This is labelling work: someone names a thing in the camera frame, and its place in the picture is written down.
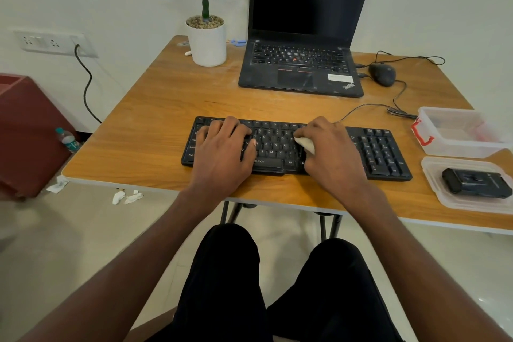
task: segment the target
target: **desk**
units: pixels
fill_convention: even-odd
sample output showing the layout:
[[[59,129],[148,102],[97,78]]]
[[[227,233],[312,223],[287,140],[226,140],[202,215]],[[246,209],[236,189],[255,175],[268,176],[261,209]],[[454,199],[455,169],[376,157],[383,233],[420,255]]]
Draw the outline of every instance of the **desk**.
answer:
[[[187,48],[176,46],[185,39],[176,36],[162,50],[66,165],[66,177],[77,182],[180,191],[191,174],[191,168],[182,166],[180,159],[196,116],[308,123],[322,115],[336,121],[363,103],[391,105],[403,87],[382,87],[363,79],[365,95],[359,99],[240,88],[244,47],[228,45],[226,62],[206,68],[184,56]],[[368,64],[375,55],[354,53],[353,57],[355,62]],[[394,67],[397,77],[408,83],[398,100],[405,111],[415,114],[420,106],[472,108],[429,61],[408,59]],[[344,124],[392,131],[414,178],[375,183],[401,219],[513,234],[513,215],[449,209],[438,202],[422,172],[420,162],[425,154],[410,129],[412,120],[388,115],[383,107],[365,106]],[[513,175],[510,151],[500,151],[486,160]],[[336,214],[344,210],[309,176],[251,175],[228,200]]]

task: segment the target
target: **laptop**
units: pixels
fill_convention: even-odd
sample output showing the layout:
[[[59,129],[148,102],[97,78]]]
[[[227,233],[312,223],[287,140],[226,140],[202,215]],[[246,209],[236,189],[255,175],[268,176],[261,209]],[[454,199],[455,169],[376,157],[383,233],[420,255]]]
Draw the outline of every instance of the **laptop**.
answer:
[[[249,0],[239,86],[362,97],[351,41],[365,0]]]

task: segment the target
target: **wall socket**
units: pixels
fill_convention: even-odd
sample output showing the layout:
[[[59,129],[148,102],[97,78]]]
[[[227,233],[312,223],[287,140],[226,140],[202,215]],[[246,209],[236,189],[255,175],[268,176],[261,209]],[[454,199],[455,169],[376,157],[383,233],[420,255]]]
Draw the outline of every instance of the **wall socket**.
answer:
[[[82,33],[54,32],[45,29],[11,28],[20,47],[28,52],[51,53],[73,56],[75,46],[81,57],[98,57],[89,40]]]

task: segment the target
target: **black mouse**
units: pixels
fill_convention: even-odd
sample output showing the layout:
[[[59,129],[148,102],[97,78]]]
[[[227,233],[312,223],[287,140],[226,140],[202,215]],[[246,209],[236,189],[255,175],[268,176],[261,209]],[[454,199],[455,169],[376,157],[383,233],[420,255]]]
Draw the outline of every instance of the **black mouse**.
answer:
[[[395,82],[395,68],[382,62],[369,65],[370,77],[379,85],[389,87]]]

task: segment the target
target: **mouse cable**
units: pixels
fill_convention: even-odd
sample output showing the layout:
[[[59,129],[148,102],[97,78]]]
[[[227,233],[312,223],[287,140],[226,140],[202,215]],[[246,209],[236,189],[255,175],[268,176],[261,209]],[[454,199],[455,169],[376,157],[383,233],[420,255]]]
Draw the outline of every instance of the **mouse cable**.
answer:
[[[406,90],[406,88],[408,87],[406,81],[403,81],[403,80],[396,80],[398,82],[401,82],[401,83],[404,83],[404,87],[403,89],[401,90],[401,92],[399,92],[395,97],[394,99],[392,99],[392,102],[394,103],[395,107],[392,107],[388,104],[378,104],[378,103],[366,103],[366,104],[361,104],[359,105],[358,107],[355,107],[353,108],[351,111],[349,111],[342,119],[340,120],[337,120],[336,122],[333,122],[333,124],[336,124],[336,123],[339,123],[339,122],[342,122],[344,119],[346,119],[351,113],[353,113],[354,111],[356,111],[358,108],[361,108],[361,107],[364,107],[366,105],[377,105],[377,106],[380,106],[380,107],[386,107],[387,108],[387,112],[391,115],[394,115],[394,116],[399,116],[401,118],[408,118],[408,119],[417,119],[417,115],[414,115],[414,114],[409,114],[407,113],[406,111],[404,110],[401,110],[401,108],[397,105],[397,103],[395,102],[401,95],[402,93]]]
[[[87,105],[87,99],[86,99],[86,95],[87,95],[87,88],[89,88],[89,85],[91,84],[91,81],[93,80],[93,75],[91,74],[91,72],[87,69],[87,67],[84,65],[84,63],[82,62],[82,60],[80,60],[80,57],[78,55],[78,53],[76,52],[78,50],[80,45],[75,45],[75,57],[76,59],[80,62],[80,65],[82,65],[82,67],[86,70],[86,72],[89,74],[89,81],[87,82],[86,84],[86,88],[84,89],[84,104],[87,108],[87,111],[89,111],[89,113],[93,116],[94,119],[98,120],[99,124],[101,125],[102,124],[102,121],[100,121],[96,115],[93,114],[93,112],[91,111],[91,109],[89,108],[89,106]]]
[[[392,53],[385,52],[384,50],[379,50],[376,53],[376,57],[375,57],[374,62],[371,62],[368,65],[358,64],[358,68],[357,69],[368,67],[371,64],[376,64],[378,62],[378,54],[379,53],[384,53],[384,54],[388,54],[389,56],[393,56]],[[425,57],[425,56],[407,56],[407,57],[399,58],[397,60],[385,60],[385,61],[380,61],[380,62],[397,62],[397,61],[406,60],[408,58],[421,58],[421,59],[425,59],[425,60],[428,60],[431,64],[438,65],[438,66],[445,64],[445,58],[443,58],[441,56],[428,56],[428,57]],[[432,60],[433,58],[439,58],[440,60],[442,60],[442,62],[440,62],[440,63],[435,62],[435,61]]]

